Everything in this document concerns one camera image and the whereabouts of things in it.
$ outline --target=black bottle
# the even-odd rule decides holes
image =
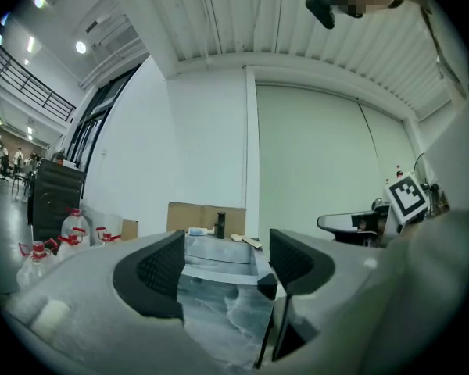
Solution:
[[[216,222],[216,238],[217,239],[224,239],[225,228],[226,228],[226,213],[218,212],[217,222]]]

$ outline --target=ceiling light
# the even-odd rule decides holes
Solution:
[[[87,51],[87,47],[83,41],[78,41],[75,47],[77,48],[77,52],[80,54],[84,54]]]
[[[5,26],[5,22],[7,22],[7,18],[9,18],[9,14],[10,12],[6,13],[2,19],[0,20],[0,24],[4,27]]]
[[[41,9],[44,4],[45,4],[45,0],[34,0],[34,4],[39,8]]]
[[[33,51],[33,45],[34,45],[34,37],[30,36],[30,41],[28,41],[28,51],[29,52]]]

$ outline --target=balcony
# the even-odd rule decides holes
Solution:
[[[75,106],[55,93],[0,46],[0,77],[19,93],[66,122]]]

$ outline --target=concrete floor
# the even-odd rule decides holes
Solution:
[[[31,247],[31,228],[26,223],[27,203],[23,200],[24,186],[19,193],[12,180],[0,180],[0,295],[19,290],[16,282],[17,270],[24,257],[18,243]]]

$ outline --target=window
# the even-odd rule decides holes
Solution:
[[[66,156],[81,171],[87,172],[95,143],[109,111],[136,70],[137,67],[101,87],[85,109]]]

